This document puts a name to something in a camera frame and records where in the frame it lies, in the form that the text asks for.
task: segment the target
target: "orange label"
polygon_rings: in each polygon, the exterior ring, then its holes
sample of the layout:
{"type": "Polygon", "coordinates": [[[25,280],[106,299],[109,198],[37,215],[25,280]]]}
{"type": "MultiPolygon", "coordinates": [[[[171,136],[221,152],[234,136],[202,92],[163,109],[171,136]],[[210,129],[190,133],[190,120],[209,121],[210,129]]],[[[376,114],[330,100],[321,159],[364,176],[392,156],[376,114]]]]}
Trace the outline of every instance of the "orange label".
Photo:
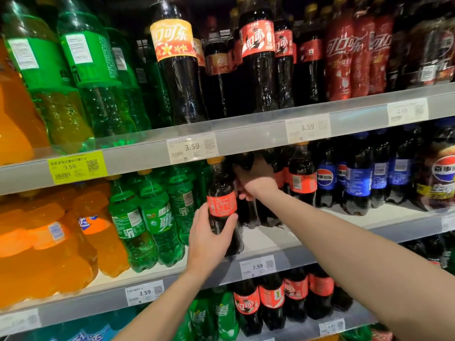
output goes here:
{"type": "Polygon", "coordinates": [[[31,231],[35,250],[44,250],[65,241],[66,236],[59,222],[55,222],[31,231]]]}
{"type": "Polygon", "coordinates": [[[283,169],[283,179],[284,179],[284,183],[291,184],[292,177],[291,177],[291,174],[289,173],[289,168],[288,167],[285,167],[283,169]]]}
{"type": "Polygon", "coordinates": [[[204,51],[202,50],[202,43],[200,39],[194,38],[194,50],[196,51],[197,65],[205,67],[204,51]]]}
{"type": "Polygon", "coordinates": [[[278,189],[281,189],[284,185],[284,170],[281,170],[280,172],[274,172],[273,176],[275,177],[275,182],[278,185],[278,189]]]}
{"type": "Polygon", "coordinates": [[[103,219],[98,214],[86,218],[78,218],[77,221],[84,235],[93,235],[94,233],[104,231],[112,225],[111,221],[103,219]]]}
{"type": "Polygon", "coordinates": [[[291,299],[301,300],[308,295],[308,276],[303,281],[283,279],[284,293],[291,299]]]}
{"type": "Polygon", "coordinates": [[[294,45],[291,30],[281,30],[275,32],[275,57],[293,56],[294,45]]]}
{"type": "Polygon", "coordinates": [[[234,49],[231,49],[230,51],[227,52],[227,58],[229,60],[229,69],[231,71],[237,69],[237,62],[235,60],[235,51],[234,49]]]}
{"type": "Polygon", "coordinates": [[[295,43],[292,43],[292,58],[293,58],[293,64],[297,63],[297,45],[295,43]]]}
{"type": "Polygon", "coordinates": [[[210,214],[213,216],[228,216],[237,210],[235,192],[220,197],[207,196],[210,214]]]}
{"type": "Polygon", "coordinates": [[[291,190],[295,193],[308,194],[314,193],[318,187],[316,183],[316,173],[311,175],[292,175],[291,190]]]}
{"type": "Polygon", "coordinates": [[[31,248],[32,245],[29,233],[25,229],[15,229],[0,235],[0,258],[14,256],[31,248]]]}
{"type": "Polygon", "coordinates": [[[164,19],[150,26],[156,59],[174,56],[196,57],[191,24],[181,19],[164,19]]]}
{"type": "Polygon", "coordinates": [[[236,40],[234,43],[234,57],[237,67],[243,63],[242,41],[240,39],[236,40]]]}
{"type": "Polygon", "coordinates": [[[256,288],[253,294],[249,296],[239,296],[234,293],[234,302],[237,311],[242,315],[251,315],[255,313],[260,306],[259,289],[256,288]]]}
{"type": "Polygon", "coordinates": [[[322,40],[314,39],[299,47],[299,62],[316,61],[322,58],[322,40]]]}
{"type": "Polygon", "coordinates": [[[218,75],[229,73],[231,65],[229,63],[229,54],[213,54],[206,57],[207,61],[207,74],[218,75]]]}
{"type": "Polygon", "coordinates": [[[394,335],[392,332],[379,331],[371,328],[371,341],[392,341],[394,335]]]}
{"type": "Polygon", "coordinates": [[[284,304],[284,283],[277,290],[266,290],[264,287],[259,286],[259,297],[264,306],[278,309],[284,304]]]}
{"type": "Polygon", "coordinates": [[[331,277],[319,278],[313,274],[308,275],[310,291],[321,297],[333,294],[334,282],[331,277]]]}
{"type": "Polygon", "coordinates": [[[273,22],[259,20],[250,22],[240,30],[242,39],[242,57],[263,51],[275,51],[273,22]]]}

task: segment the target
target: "white sticker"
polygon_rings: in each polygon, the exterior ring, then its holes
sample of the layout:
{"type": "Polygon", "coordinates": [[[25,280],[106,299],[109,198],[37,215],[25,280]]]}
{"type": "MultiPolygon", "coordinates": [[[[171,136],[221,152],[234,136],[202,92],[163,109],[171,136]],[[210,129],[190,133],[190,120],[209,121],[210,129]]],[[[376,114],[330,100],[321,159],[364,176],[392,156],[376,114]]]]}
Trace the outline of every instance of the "white sticker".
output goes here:
{"type": "Polygon", "coordinates": [[[163,292],[164,284],[162,280],[125,288],[128,306],[149,303],[156,300],[163,292]]]}
{"type": "Polygon", "coordinates": [[[83,34],[67,34],[65,38],[75,64],[93,62],[87,40],[83,34]]]}
{"type": "Polygon", "coordinates": [[[427,98],[388,103],[389,127],[428,120],[427,98]]]}
{"type": "Polygon", "coordinates": [[[145,75],[144,68],[136,68],[136,75],[137,75],[137,80],[139,81],[140,84],[147,83],[147,76],[145,75]]]}
{"type": "Polygon", "coordinates": [[[0,337],[41,327],[38,309],[0,315],[0,337]]]}
{"type": "Polygon", "coordinates": [[[127,62],[123,56],[123,51],[120,48],[112,47],[112,52],[114,53],[115,62],[117,63],[118,70],[128,70],[127,62]]]}
{"type": "Polygon", "coordinates": [[[285,122],[289,144],[332,137],[330,114],[299,117],[285,122]]]}
{"type": "Polygon", "coordinates": [[[11,50],[13,51],[20,69],[34,69],[40,67],[28,39],[8,39],[8,44],[11,46],[11,50]]]}
{"type": "Polygon", "coordinates": [[[441,233],[449,232],[455,229],[455,213],[443,216],[441,218],[441,233]]]}
{"type": "Polygon", "coordinates": [[[256,276],[276,273],[275,257],[273,255],[255,258],[253,260],[240,262],[242,279],[251,279],[256,276]]]}
{"type": "Polygon", "coordinates": [[[168,152],[171,164],[217,157],[217,139],[214,132],[170,139],[168,152]]]}
{"type": "Polygon", "coordinates": [[[339,318],[338,320],[319,324],[319,333],[322,337],[338,334],[344,332],[345,330],[346,323],[344,322],[344,318],[339,318]]]}

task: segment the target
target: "red label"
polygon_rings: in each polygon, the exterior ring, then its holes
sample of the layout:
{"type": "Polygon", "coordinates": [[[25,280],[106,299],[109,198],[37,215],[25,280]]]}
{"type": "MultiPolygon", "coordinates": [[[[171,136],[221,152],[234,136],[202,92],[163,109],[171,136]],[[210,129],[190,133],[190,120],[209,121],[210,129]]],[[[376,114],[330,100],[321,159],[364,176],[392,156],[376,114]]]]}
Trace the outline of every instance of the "red label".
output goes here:
{"type": "Polygon", "coordinates": [[[293,42],[292,43],[292,59],[293,59],[293,64],[297,63],[297,45],[293,42]]]}
{"type": "Polygon", "coordinates": [[[392,341],[392,332],[384,332],[371,328],[371,341],[392,341]]]}
{"type": "Polygon", "coordinates": [[[242,315],[251,315],[255,313],[260,306],[259,288],[256,288],[253,294],[249,296],[239,296],[234,293],[234,302],[237,311],[242,315]]]}
{"type": "Polygon", "coordinates": [[[194,38],[194,50],[196,51],[197,65],[205,67],[204,51],[202,50],[202,43],[200,39],[194,38]]]}
{"type": "Polygon", "coordinates": [[[392,29],[394,20],[389,15],[377,17],[374,20],[373,56],[370,65],[369,94],[384,93],[386,68],[389,62],[390,45],[392,44],[392,29]]]}
{"type": "Polygon", "coordinates": [[[206,57],[207,75],[218,75],[229,73],[231,65],[229,63],[229,54],[213,54],[206,57]]]}
{"type": "Polygon", "coordinates": [[[364,97],[369,92],[369,70],[374,44],[374,19],[354,20],[354,46],[351,66],[351,97],[364,97]]]}
{"type": "Polygon", "coordinates": [[[235,60],[235,51],[234,49],[231,49],[230,51],[227,52],[227,58],[229,60],[229,69],[231,71],[237,69],[237,62],[235,60]]]}
{"type": "Polygon", "coordinates": [[[327,297],[333,294],[334,282],[331,277],[319,278],[313,274],[308,275],[310,291],[314,294],[327,297]]]}
{"type": "Polygon", "coordinates": [[[351,17],[336,18],[329,26],[326,36],[326,79],[330,101],[351,97],[350,72],[354,24],[351,17]]]}
{"type": "Polygon", "coordinates": [[[301,300],[308,295],[308,276],[303,281],[283,279],[284,293],[291,299],[301,300]]]}
{"type": "Polygon", "coordinates": [[[291,184],[291,182],[292,182],[292,177],[291,177],[291,174],[289,173],[288,167],[285,167],[283,169],[283,180],[284,180],[284,183],[286,183],[286,184],[291,184]]]}
{"type": "Polygon", "coordinates": [[[207,196],[210,214],[213,216],[229,216],[237,210],[235,192],[220,197],[207,196]]]}
{"type": "Polygon", "coordinates": [[[282,30],[275,32],[275,57],[293,56],[294,45],[292,41],[292,31],[282,30]]]}
{"type": "Polygon", "coordinates": [[[259,296],[261,303],[271,309],[278,309],[284,304],[284,283],[277,290],[266,290],[259,286],[259,296]]]}
{"type": "Polygon", "coordinates": [[[284,170],[281,170],[280,172],[274,172],[273,176],[275,177],[275,182],[278,185],[278,189],[281,189],[284,185],[284,170]]]}
{"type": "Polygon", "coordinates": [[[250,22],[240,30],[242,39],[242,57],[263,51],[275,51],[275,36],[273,22],[259,20],[250,22]]]}
{"type": "Polygon", "coordinates": [[[237,67],[243,63],[242,56],[242,42],[240,39],[237,39],[234,43],[234,56],[237,67]]]}
{"type": "Polygon", "coordinates": [[[317,189],[316,173],[311,175],[292,175],[291,176],[291,190],[295,193],[308,194],[313,193],[317,189]]]}
{"type": "Polygon", "coordinates": [[[322,40],[314,39],[299,47],[299,62],[316,61],[322,58],[322,40]]]}

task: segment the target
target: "store shelf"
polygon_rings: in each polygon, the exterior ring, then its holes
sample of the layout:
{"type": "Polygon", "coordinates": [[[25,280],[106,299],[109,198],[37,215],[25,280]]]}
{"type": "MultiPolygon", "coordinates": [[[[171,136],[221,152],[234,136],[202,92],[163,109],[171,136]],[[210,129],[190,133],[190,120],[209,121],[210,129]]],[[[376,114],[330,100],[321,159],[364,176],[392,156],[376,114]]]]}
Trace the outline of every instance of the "store shelf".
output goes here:
{"type": "MultiPolygon", "coordinates": [[[[387,103],[425,97],[429,119],[455,115],[455,84],[436,85],[150,130],[140,143],[102,152],[108,174],[122,174],[170,165],[168,139],[214,132],[219,155],[229,155],[287,144],[285,120],[307,115],[329,113],[332,136],[385,128],[387,103]]],[[[53,186],[47,159],[0,167],[0,195],[53,186]]]]}
{"type": "MultiPolygon", "coordinates": [[[[455,229],[455,208],[434,212],[417,210],[411,204],[405,206],[384,205],[370,210],[365,217],[345,214],[339,206],[327,212],[348,220],[373,233],[382,235],[395,242],[434,235],[455,229]]],[[[315,262],[307,248],[287,230],[263,227],[243,229],[244,251],[225,259],[210,276],[204,288],[242,280],[240,263],[273,255],[277,271],[282,271],[315,262]]],[[[125,289],[139,284],[163,280],[168,288],[184,270],[186,256],[171,268],[157,264],[150,270],[137,274],[132,269],[111,279],[101,273],[85,289],[74,295],[54,295],[40,301],[25,301],[13,306],[8,312],[0,313],[0,336],[17,331],[14,326],[5,326],[10,313],[37,308],[42,326],[48,326],[89,315],[127,307],[125,289]]]]}
{"type": "Polygon", "coordinates": [[[345,329],[349,330],[361,327],[367,324],[376,323],[376,318],[363,306],[356,301],[347,312],[334,311],[331,316],[320,320],[312,320],[307,318],[304,323],[296,323],[286,321],[286,325],[281,330],[269,331],[264,325],[262,333],[246,337],[240,331],[237,341],[306,341],[312,340],[321,336],[319,325],[331,321],[339,321],[344,319],[345,329]]]}

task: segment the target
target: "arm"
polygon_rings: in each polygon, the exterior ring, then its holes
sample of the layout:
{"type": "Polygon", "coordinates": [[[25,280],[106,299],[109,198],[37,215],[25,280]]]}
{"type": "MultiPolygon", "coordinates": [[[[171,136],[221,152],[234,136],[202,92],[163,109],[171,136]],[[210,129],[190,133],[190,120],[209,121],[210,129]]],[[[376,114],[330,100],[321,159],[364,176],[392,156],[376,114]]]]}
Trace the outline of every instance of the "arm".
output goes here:
{"type": "Polygon", "coordinates": [[[343,289],[403,341],[452,340],[455,277],[398,244],[283,193],[257,158],[251,171],[235,167],[258,198],[314,254],[343,289]]]}
{"type": "Polygon", "coordinates": [[[115,341],[172,340],[196,294],[224,258],[236,224],[237,214],[232,214],[221,234],[214,235],[208,222],[208,205],[203,204],[194,215],[185,271],[132,320],[115,341]]]}

